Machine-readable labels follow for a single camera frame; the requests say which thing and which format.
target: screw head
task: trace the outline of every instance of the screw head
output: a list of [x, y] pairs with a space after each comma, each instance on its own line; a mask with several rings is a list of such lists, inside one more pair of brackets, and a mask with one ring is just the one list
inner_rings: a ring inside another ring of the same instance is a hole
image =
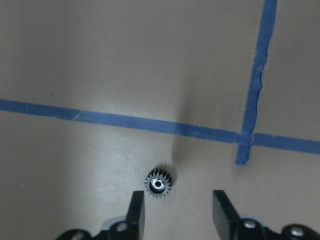
[[290, 233], [296, 237], [302, 237], [304, 235], [304, 231], [301, 229], [301, 227], [298, 226], [291, 227]]
[[245, 220], [243, 222], [243, 225], [247, 228], [247, 229], [254, 229], [256, 227], [256, 222], [253, 220]]
[[78, 231], [71, 237], [71, 240], [82, 240], [85, 237], [85, 234], [82, 231]]
[[123, 232], [123, 231], [127, 230], [127, 228], [128, 228], [128, 225], [127, 225], [125, 222], [121, 222], [121, 223], [119, 223], [119, 224], [116, 226], [115, 229], [116, 229], [118, 232]]

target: gear hub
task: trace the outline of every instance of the gear hub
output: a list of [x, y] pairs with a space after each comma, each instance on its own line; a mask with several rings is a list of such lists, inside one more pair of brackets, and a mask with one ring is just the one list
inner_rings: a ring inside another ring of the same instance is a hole
[[158, 168], [149, 172], [144, 182], [147, 192], [156, 198], [162, 198], [168, 195], [172, 184], [170, 173]]

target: gear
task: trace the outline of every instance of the gear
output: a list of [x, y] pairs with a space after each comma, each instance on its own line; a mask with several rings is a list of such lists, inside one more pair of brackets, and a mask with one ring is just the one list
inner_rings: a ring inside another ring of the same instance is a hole
[[162, 198], [168, 195], [172, 184], [170, 173], [158, 168], [149, 172], [144, 182], [147, 192], [156, 198]]

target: silver screw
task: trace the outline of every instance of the silver screw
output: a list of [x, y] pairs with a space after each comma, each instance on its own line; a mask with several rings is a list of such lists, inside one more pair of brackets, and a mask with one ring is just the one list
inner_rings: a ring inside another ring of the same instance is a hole
[[304, 231], [301, 229], [301, 227], [298, 226], [291, 227], [290, 233], [296, 237], [302, 237], [304, 235]]
[[123, 231], [127, 230], [127, 228], [128, 228], [128, 225], [124, 222], [121, 222], [118, 224], [118, 226], [116, 226], [116, 230], [118, 232], [123, 232]]
[[75, 235], [71, 237], [71, 240], [81, 240], [85, 237], [85, 234], [81, 231], [78, 231]]
[[253, 220], [245, 220], [243, 222], [243, 225], [247, 228], [247, 229], [254, 229], [256, 227], [256, 222]]

